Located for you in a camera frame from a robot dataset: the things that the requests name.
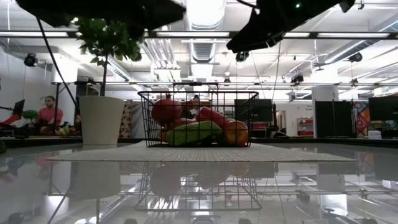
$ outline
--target small plant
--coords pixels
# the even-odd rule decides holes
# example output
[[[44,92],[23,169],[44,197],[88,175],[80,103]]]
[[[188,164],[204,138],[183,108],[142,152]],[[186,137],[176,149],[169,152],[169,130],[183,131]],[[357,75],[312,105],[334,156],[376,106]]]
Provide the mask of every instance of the small plant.
[[[105,95],[106,69],[108,57],[112,56],[118,60],[123,58],[132,61],[140,61],[141,54],[138,43],[142,37],[134,39],[127,28],[127,25],[120,21],[106,21],[104,19],[74,19],[74,24],[78,26],[80,36],[78,40],[84,41],[80,47],[85,54],[88,51],[95,55],[91,63],[97,63],[104,68],[103,86],[101,96]]]
[[[29,120],[31,124],[37,119],[38,116],[39,113],[36,110],[27,110],[22,112],[22,117],[26,120]]]

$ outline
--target wire basket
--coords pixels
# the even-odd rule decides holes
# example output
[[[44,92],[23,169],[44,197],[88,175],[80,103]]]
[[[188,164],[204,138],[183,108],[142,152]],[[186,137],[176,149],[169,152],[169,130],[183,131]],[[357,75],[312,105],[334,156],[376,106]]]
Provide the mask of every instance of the wire basket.
[[[140,91],[147,147],[248,147],[255,91]]]
[[[145,212],[261,210],[256,179],[242,174],[244,166],[148,162],[135,208]]]

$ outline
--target green leaves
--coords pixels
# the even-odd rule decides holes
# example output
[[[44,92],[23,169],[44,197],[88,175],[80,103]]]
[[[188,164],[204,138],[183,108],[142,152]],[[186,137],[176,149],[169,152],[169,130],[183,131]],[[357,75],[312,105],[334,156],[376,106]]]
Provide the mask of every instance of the green leaves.
[[[77,39],[84,41],[80,47],[81,51],[84,54],[88,51],[95,56],[91,63],[97,63],[104,67],[106,62],[101,58],[105,58],[107,55],[112,55],[118,60],[129,58],[137,61],[141,59],[138,43],[142,42],[143,37],[132,38],[125,23],[79,17],[75,25],[78,26],[78,32],[81,33]]]

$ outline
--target green mango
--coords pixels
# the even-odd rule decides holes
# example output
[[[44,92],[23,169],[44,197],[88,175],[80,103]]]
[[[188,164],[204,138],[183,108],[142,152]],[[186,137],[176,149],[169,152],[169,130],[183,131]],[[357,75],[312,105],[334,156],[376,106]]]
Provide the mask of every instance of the green mango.
[[[167,141],[171,146],[195,143],[208,136],[221,134],[223,130],[212,121],[200,121],[180,125],[167,132]]]

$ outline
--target pomegranate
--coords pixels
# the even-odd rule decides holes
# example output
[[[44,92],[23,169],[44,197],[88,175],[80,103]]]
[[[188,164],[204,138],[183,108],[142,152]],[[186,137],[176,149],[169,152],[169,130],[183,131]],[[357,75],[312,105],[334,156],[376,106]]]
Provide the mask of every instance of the pomegranate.
[[[180,102],[172,100],[170,94],[166,94],[165,99],[156,101],[152,108],[152,118],[161,126],[165,126],[171,121],[181,118],[181,114],[182,109]]]
[[[167,125],[167,129],[168,130],[172,130],[180,125],[183,124],[191,124],[194,122],[198,122],[196,119],[188,119],[188,118],[179,118],[179,119],[175,119],[172,122],[169,123],[169,125]]]

